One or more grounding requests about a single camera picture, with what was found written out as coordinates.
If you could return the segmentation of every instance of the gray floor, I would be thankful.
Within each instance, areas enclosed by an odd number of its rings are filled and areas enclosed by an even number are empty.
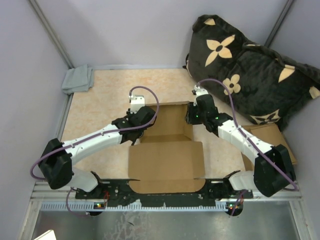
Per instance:
[[[76,217],[41,212],[33,237],[53,229],[57,240],[298,240],[287,202],[245,202],[224,212],[104,212]]]

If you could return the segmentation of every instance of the floral pattern pillow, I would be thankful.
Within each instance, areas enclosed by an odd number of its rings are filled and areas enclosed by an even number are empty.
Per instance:
[[[250,41],[219,16],[200,16],[192,30],[184,67],[197,82],[214,78],[225,84],[235,109],[254,124],[276,123],[282,130],[294,113],[320,96],[319,69]],[[219,84],[203,86],[230,103]]]

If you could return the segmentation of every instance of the pillow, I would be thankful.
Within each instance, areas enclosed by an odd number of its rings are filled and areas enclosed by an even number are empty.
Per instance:
[[[219,16],[200,16],[192,30],[184,68],[196,82],[224,83],[237,112],[252,123],[276,123],[283,130],[294,113],[320,96],[319,69],[250,41]],[[230,104],[218,83],[203,87]]]

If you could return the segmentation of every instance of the cardboard sheet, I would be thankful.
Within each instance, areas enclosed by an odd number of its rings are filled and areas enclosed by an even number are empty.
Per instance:
[[[154,126],[140,144],[129,148],[131,189],[141,194],[191,193],[205,179],[202,142],[193,140],[193,126],[185,121],[185,103],[161,105]]]
[[[291,149],[289,148],[285,138],[281,134],[278,126],[274,123],[265,125],[253,125],[253,126],[243,126],[245,130],[254,136],[258,137],[262,141],[278,146],[279,144],[285,146],[288,149],[291,162],[293,165],[297,164],[297,160],[293,155]],[[255,167],[252,162],[242,154],[243,164],[246,171],[254,171]]]

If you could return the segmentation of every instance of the brown cardboard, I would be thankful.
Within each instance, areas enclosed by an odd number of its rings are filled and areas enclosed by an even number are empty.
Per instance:
[[[198,179],[205,175],[203,146],[192,141],[186,113],[186,103],[160,105],[155,124],[130,146],[129,186],[136,193],[192,193],[204,186],[205,179]]]
[[[265,124],[265,125],[252,125],[252,126],[243,126],[245,130],[247,130],[252,135],[256,136],[257,138],[261,139],[262,141],[277,146],[282,144],[285,146],[291,158],[291,162],[293,165],[297,164],[297,160],[293,155],[291,149],[289,148],[285,138],[281,134],[278,126],[274,123],[272,124]],[[242,154],[243,164],[246,171],[253,171],[255,169],[253,163]]]

